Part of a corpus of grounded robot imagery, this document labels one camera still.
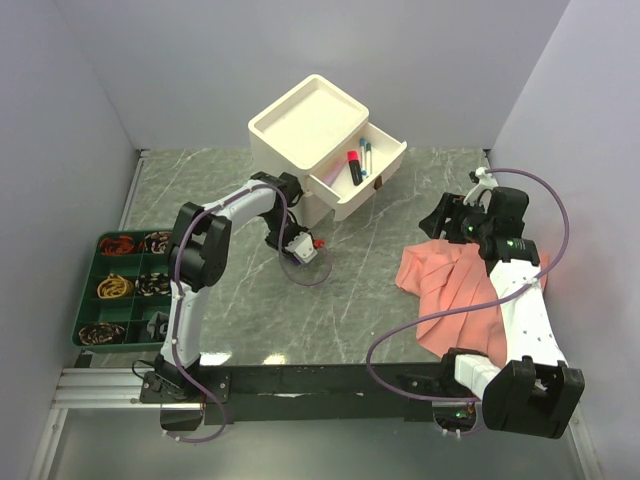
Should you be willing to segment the pink lilac highlighter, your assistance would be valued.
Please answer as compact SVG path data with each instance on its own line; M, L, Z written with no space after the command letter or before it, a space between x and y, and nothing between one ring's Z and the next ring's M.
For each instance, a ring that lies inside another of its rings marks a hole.
M348 161L346 159L335 160L330 165L328 170L324 173L322 177L322 181L326 185L331 186L336 181L338 176L341 174L341 171L345 168L347 164L348 164Z

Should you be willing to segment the white top drawer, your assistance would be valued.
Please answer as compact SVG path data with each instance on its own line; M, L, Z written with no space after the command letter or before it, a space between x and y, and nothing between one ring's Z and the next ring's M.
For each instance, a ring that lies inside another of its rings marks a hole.
M366 140L366 143L371 143L372 175L367 174L360 185L354 186L347 164L336 181L331 186L326 185L322 177L335 160L347 160L346 154L349 150L357 151L360 156L359 139L361 137ZM314 196L334 211L334 219L342 221L361 207L390 179L400 167L406 150L406 142L396 140L372 123L366 123L346 141L344 146L340 146L327 161L309 175L307 186Z

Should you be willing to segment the black pink highlighter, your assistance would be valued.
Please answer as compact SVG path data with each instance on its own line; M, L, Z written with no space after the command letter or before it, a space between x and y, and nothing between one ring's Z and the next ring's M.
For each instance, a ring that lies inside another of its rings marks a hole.
M363 169L359 154L355 150L349 150L346 157L352 183L354 186L358 186L363 182Z

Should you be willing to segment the green cap white marker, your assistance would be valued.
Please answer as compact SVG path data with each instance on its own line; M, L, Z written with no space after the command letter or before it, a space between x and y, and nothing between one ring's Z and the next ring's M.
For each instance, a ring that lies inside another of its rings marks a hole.
M372 175L373 167L372 167L372 151L371 151L371 143L367 142L365 145L365 163L368 175Z

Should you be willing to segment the blue cap white marker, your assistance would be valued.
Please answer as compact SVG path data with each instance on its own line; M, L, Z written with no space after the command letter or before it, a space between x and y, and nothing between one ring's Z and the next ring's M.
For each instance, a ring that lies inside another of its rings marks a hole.
M367 176L366 170L366 140L361 137L359 139L359 160L360 160L360 168L361 168L361 176L364 179Z

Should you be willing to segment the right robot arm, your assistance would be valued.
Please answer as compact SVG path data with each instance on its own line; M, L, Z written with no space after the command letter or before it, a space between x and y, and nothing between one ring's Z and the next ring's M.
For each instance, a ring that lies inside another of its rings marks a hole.
M441 361L441 392L467 391L481 402L491 430L557 439L585 388L581 370L568 366L552 332L543 299L541 259L522 236L528 195L495 187L487 206L445 193L419 227L430 238L474 243L500 300L506 364L498 367L479 351L452 348Z

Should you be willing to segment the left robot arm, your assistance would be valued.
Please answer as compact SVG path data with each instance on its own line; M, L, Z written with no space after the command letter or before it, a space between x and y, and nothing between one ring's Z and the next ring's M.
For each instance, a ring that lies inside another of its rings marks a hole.
M257 172L238 190L205 205L185 203L172 228L166 252L171 307L167 334L154 360L164 389L176 401L193 399L200 388L200 333L209 288L222 277L232 233L260 217L268 229L266 244L296 265L317 255L314 238L290 209L302 197L298 179Z

